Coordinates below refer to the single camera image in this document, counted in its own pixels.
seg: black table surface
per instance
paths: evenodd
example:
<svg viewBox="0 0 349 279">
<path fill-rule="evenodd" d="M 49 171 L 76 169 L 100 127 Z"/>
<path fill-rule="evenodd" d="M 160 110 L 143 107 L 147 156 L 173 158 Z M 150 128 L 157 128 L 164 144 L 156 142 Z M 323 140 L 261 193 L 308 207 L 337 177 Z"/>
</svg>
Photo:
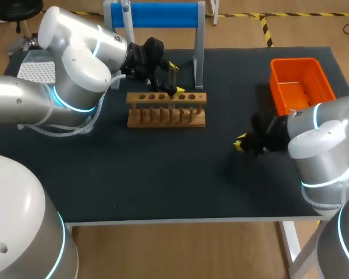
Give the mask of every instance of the black table surface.
<svg viewBox="0 0 349 279">
<path fill-rule="evenodd" d="M 178 86 L 193 87 L 191 50 L 167 50 L 180 66 Z M 6 74 L 16 76 L 25 53 Z M 65 222 L 308 217 L 300 176 L 287 152 L 254 158 L 233 142 L 251 115 L 271 104 L 270 61 L 313 57 L 337 97 L 349 87 L 329 48 L 209 49 L 204 56 L 206 128 L 128 129 L 126 92 L 147 87 L 123 81 L 109 91 L 88 135 L 51 138 L 0 126 L 0 155 L 28 167 Z"/>
</svg>

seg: test tube rack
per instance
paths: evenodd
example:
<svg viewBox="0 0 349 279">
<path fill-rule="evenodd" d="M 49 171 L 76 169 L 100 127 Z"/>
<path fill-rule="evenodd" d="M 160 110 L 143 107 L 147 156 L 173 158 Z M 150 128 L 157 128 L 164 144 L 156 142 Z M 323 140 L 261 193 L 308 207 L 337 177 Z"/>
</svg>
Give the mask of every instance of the test tube rack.
<svg viewBox="0 0 349 279">
<path fill-rule="evenodd" d="M 166 93 L 128 93 L 127 103 L 131 105 L 128 128 L 205 128 L 206 93 L 175 97 Z M 184 104 L 190 107 L 181 108 Z"/>
</svg>

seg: blue handle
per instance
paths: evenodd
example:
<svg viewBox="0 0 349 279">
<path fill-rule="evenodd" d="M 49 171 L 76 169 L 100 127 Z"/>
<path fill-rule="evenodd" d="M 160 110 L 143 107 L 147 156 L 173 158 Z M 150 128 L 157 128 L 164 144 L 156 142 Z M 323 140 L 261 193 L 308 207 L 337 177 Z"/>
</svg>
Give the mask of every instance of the blue handle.
<svg viewBox="0 0 349 279">
<path fill-rule="evenodd" d="M 131 3 L 133 27 L 197 28 L 198 3 Z M 121 3 L 111 3 L 112 25 L 124 27 Z"/>
</svg>

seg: orange plastic bin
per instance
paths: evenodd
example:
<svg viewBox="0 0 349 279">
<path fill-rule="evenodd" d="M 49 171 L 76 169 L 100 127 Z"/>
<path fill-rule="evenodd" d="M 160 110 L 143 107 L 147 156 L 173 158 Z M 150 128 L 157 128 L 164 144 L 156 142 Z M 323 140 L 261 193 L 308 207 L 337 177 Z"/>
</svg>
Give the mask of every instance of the orange plastic bin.
<svg viewBox="0 0 349 279">
<path fill-rule="evenodd" d="M 274 59 L 270 68 L 270 88 L 280 116 L 336 99 L 314 58 Z"/>
</svg>

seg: wooden floor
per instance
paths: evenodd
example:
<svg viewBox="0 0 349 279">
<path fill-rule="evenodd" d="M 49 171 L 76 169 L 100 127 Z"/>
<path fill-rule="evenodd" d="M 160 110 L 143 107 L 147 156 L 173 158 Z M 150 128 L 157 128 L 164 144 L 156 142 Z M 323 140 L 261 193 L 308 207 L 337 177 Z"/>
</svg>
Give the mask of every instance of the wooden floor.
<svg viewBox="0 0 349 279">
<path fill-rule="evenodd" d="M 45 7 L 102 12 L 102 0 L 45 0 Z M 220 13 L 349 12 L 349 0 L 220 0 Z M 42 16 L 30 20 L 37 30 Z M 103 23 L 100 17 L 91 20 Z M 330 46 L 349 83 L 349 17 L 269 17 L 275 47 Z M 193 30 L 140 29 L 136 41 L 159 38 L 166 48 L 192 48 Z M 8 63 L 5 48 L 18 35 L 15 24 L 0 24 L 0 74 Z M 206 24 L 207 48 L 266 47 L 259 20 L 223 18 Z M 316 228 L 296 222 L 303 246 Z M 161 224 L 81 227 L 74 232 L 80 279 L 283 279 L 287 277 L 274 223 Z M 306 279 L 316 279 L 315 267 Z"/>
</svg>

